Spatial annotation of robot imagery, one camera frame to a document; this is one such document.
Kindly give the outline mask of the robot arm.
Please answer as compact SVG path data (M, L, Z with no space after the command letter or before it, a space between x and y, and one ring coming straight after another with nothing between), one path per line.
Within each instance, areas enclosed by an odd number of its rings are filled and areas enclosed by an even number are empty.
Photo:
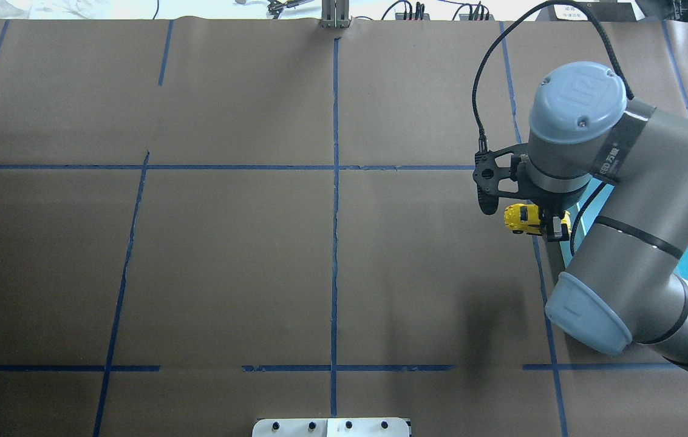
M527 175L553 194L613 190L550 293L547 318L604 354L631 343L688 371L688 119L629 99L596 62L550 72L529 116Z

